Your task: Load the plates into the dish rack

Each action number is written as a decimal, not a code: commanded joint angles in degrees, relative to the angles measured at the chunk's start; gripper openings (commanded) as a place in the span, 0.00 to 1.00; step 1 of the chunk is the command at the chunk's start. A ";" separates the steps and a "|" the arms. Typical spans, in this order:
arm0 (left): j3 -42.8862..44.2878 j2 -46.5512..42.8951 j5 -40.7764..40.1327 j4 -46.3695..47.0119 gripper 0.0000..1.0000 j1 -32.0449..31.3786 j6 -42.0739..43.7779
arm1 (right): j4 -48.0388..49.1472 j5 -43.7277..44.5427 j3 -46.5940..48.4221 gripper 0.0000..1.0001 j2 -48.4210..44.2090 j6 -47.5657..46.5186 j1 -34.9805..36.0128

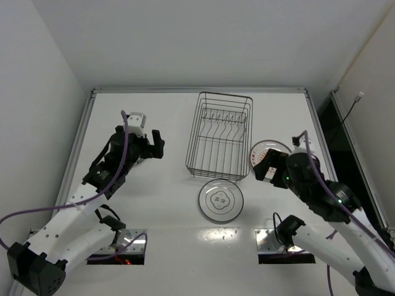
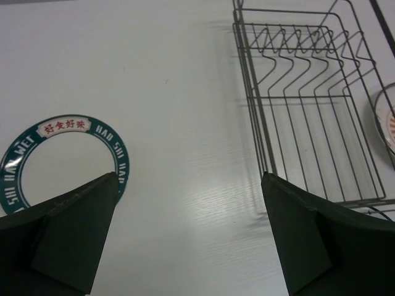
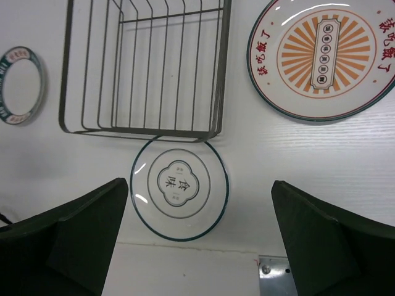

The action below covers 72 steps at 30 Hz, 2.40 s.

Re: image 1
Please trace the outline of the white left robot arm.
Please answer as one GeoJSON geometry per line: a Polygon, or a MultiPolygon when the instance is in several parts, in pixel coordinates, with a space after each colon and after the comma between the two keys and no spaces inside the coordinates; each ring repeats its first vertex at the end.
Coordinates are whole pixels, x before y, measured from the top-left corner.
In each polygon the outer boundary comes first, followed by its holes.
{"type": "Polygon", "coordinates": [[[165,142],[156,129],[153,141],[141,128],[117,126],[103,150],[92,161],[88,173],[67,203],[26,242],[7,250],[13,279],[35,295],[53,295],[76,265],[103,247],[115,243],[126,226],[107,215],[83,232],[89,218],[97,214],[126,181],[139,159],[164,156],[165,142]]]}

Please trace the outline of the orange sunburst patterned plate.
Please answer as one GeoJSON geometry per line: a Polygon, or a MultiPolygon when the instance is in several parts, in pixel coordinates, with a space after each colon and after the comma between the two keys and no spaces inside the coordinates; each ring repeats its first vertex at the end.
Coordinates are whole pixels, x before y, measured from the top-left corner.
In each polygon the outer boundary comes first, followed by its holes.
{"type": "Polygon", "coordinates": [[[260,163],[266,156],[269,149],[278,150],[284,153],[291,153],[291,149],[280,141],[265,139],[254,144],[250,151],[250,163],[254,167],[260,163]]]}

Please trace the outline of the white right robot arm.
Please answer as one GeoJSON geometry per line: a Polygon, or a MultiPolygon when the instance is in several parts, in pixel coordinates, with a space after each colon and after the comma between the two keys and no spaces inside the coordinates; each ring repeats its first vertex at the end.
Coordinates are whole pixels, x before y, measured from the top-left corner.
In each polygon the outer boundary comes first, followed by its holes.
{"type": "Polygon", "coordinates": [[[295,215],[275,220],[257,246],[268,255],[317,257],[336,270],[358,295],[394,295],[394,252],[370,224],[357,196],[339,182],[325,180],[320,162],[307,149],[290,154],[267,149],[252,164],[257,180],[291,191],[332,227],[324,236],[295,215]]]}

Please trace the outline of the white plate with grey emblem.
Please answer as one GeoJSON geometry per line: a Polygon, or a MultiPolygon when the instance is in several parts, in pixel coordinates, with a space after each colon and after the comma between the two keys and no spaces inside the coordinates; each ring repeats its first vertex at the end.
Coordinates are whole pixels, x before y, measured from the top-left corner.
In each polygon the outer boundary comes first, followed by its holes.
{"type": "Polygon", "coordinates": [[[244,208],[244,195],[234,182],[213,179],[199,191],[197,204],[206,219],[227,224],[240,216],[244,208]]]}

